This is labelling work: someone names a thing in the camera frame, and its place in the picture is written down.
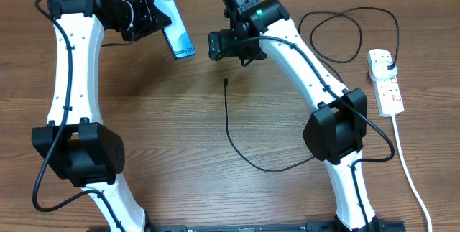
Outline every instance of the white power strip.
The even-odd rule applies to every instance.
[[[377,99],[377,106],[379,107],[380,116],[391,117],[392,119],[393,128],[395,129],[397,153],[400,156],[402,168],[404,169],[405,176],[408,178],[410,189],[412,189],[414,196],[417,198],[418,203],[425,213],[428,232],[431,232],[433,228],[431,225],[430,214],[428,213],[425,204],[415,189],[412,178],[410,177],[409,170],[405,164],[403,156],[403,148],[401,147],[400,135],[397,130],[396,115],[404,111],[404,105],[403,98],[401,97],[400,87],[397,83],[396,77],[394,76],[396,73],[389,73],[388,77],[382,78],[382,73],[385,72],[381,72],[379,78],[376,78],[375,76],[372,77],[374,75],[372,70],[378,69],[375,67],[375,65],[378,65],[379,67],[386,63],[388,65],[392,63],[391,53],[383,49],[370,50],[367,54],[367,62],[369,63],[369,74],[371,75],[372,83],[374,84],[375,98]]]

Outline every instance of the white cord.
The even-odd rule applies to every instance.
[[[405,176],[408,178],[410,189],[412,189],[415,197],[417,198],[418,203],[420,204],[420,206],[422,207],[423,212],[425,213],[426,223],[428,224],[428,232],[432,232],[433,228],[432,228],[432,225],[431,225],[430,214],[428,213],[428,210],[426,209],[425,204],[422,201],[422,198],[420,198],[417,190],[415,189],[415,186],[414,186],[414,184],[412,182],[412,178],[410,178],[408,167],[405,165],[405,160],[404,160],[404,156],[403,156],[403,149],[401,148],[400,135],[399,135],[399,132],[397,131],[395,115],[391,115],[391,120],[393,122],[393,128],[395,129],[397,153],[400,155],[402,168],[404,169]]]

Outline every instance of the wooden floor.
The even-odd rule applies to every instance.
[[[400,22],[400,89],[406,111],[398,116],[413,181],[434,231],[460,226],[460,0],[280,0],[298,22],[307,12],[378,6]],[[105,226],[89,198],[54,213],[31,201],[42,158],[30,142],[44,126],[55,79],[55,35],[34,0],[0,0],[0,231],[84,231]],[[308,114],[300,95],[271,59],[247,68],[236,58],[208,59],[208,33],[226,29],[221,0],[176,0],[197,55],[173,60],[161,32],[128,47],[101,50],[99,103],[104,124],[126,147],[125,176],[137,202],[156,224],[187,226],[303,223],[332,219],[336,202],[326,169],[313,160],[280,174],[266,174],[240,159],[227,141],[224,88],[229,76],[230,130],[235,144],[256,164],[282,168],[311,156],[302,138]],[[380,118],[367,73],[372,48],[394,52],[391,18],[374,11],[352,14],[363,28],[362,53],[334,67],[350,89],[369,99],[369,118],[393,137]],[[306,20],[302,35],[324,17]],[[320,28],[318,49],[351,57],[358,31],[345,19]],[[120,42],[107,32],[107,42]],[[371,129],[367,157],[389,154]],[[380,218],[404,220],[424,231],[425,218],[398,157],[364,164],[369,198]],[[54,205],[80,189],[45,174],[42,205]]]

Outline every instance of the brown floor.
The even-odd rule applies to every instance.
[[[38,213],[32,186],[42,158],[30,143],[43,126],[55,78],[55,35],[34,0],[0,0],[0,231],[84,231],[104,226],[89,198],[54,213]],[[460,215],[460,0],[281,0],[298,22],[315,10],[378,6],[401,26],[399,81],[406,111],[398,116],[405,158],[435,231],[458,231]],[[302,130],[308,119],[298,92],[273,60],[247,68],[237,59],[211,62],[208,33],[225,29],[221,0],[176,0],[197,55],[174,61],[158,32],[129,47],[101,50],[99,103],[104,124],[126,147],[125,176],[138,203],[156,224],[188,226],[302,223],[332,219],[336,203],[323,164],[313,160],[281,174],[266,174],[243,162],[227,142],[222,78],[229,76],[230,129],[241,151],[266,168],[281,168],[311,153]],[[395,28],[380,12],[351,14],[362,23],[362,53],[334,65],[349,88],[369,99],[369,118],[393,136],[380,118],[367,74],[366,53],[394,52]],[[314,16],[309,30],[323,19]],[[356,27],[337,19],[318,30],[317,47],[339,59],[357,47]],[[119,42],[115,32],[106,41]],[[368,129],[367,157],[388,155]],[[381,218],[404,220],[424,231],[425,219],[398,158],[365,164],[373,208]],[[43,205],[77,193],[48,170],[40,190]]]

